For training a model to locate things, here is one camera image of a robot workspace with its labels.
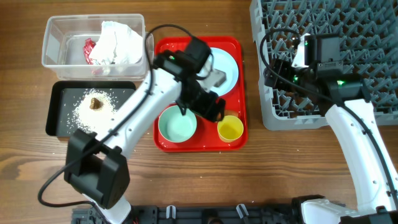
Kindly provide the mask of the mint green bowl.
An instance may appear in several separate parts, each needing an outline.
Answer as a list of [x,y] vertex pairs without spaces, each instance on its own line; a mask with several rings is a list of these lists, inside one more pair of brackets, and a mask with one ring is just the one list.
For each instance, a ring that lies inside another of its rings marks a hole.
[[159,117],[158,129],[163,138],[170,142],[188,141],[197,130],[197,118],[186,110],[183,115],[177,105],[168,107]]

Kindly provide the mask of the yellow plastic cup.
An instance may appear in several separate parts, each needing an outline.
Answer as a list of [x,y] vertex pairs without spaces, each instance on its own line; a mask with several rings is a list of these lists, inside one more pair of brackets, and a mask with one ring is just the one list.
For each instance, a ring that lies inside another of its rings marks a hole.
[[244,125],[237,116],[227,115],[218,122],[217,132],[223,142],[233,142],[243,135]]

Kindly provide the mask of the white rice pile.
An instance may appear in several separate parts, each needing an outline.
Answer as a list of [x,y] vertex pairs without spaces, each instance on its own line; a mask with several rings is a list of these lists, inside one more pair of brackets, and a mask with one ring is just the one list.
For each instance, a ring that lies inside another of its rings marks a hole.
[[[66,112],[65,132],[71,135],[76,129],[81,129],[86,133],[99,132],[106,128],[108,120],[116,113],[116,103],[118,99],[106,89],[97,88],[71,88],[64,91],[68,97],[68,103],[64,107],[71,106],[72,111]],[[90,109],[90,101],[97,98],[102,102],[102,107],[98,110]]]

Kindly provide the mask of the brown food scrap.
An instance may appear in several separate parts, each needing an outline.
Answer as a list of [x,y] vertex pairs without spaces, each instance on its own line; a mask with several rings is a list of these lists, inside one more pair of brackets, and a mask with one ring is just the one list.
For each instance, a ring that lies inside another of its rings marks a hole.
[[102,107],[102,102],[100,102],[97,98],[92,98],[90,101],[90,109],[91,110],[98,110]]

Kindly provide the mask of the orange carrot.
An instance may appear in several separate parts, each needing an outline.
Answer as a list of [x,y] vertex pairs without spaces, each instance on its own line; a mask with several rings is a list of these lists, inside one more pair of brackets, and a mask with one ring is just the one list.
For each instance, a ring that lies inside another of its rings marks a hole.
[[223,112],[218,113],[217,121],[222,121],[225,116],[239,116],[239,113],[233,110],[224,110]]

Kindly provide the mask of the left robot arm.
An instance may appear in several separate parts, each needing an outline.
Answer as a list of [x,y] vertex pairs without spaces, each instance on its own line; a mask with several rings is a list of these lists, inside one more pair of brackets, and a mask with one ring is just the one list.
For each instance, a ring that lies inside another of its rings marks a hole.
[[67,146],[64,179],[92,204],[105,223],[126,223],[132,210],[124,197],[130,177],[127,160],[138,140],[171,103],[219,121],[225,101],[213,92],[226,80],[213,67],[212,53],[166,50],[158,54],[145,82],[128,98],[98,134],[76,130]]

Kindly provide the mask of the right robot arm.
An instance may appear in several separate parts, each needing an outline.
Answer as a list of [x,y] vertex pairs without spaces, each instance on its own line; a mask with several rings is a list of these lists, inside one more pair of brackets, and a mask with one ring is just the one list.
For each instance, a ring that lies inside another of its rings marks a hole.
[[345,74],[336,34],[293,33],[294,61],[268,63],[263,46],[264,84],[298,92],[314,101],[332,128],[354,183],[358,207],[325,197],[292,201],[296,223],[397,223],[397,171],[380,135],[370,94],[357,74]]

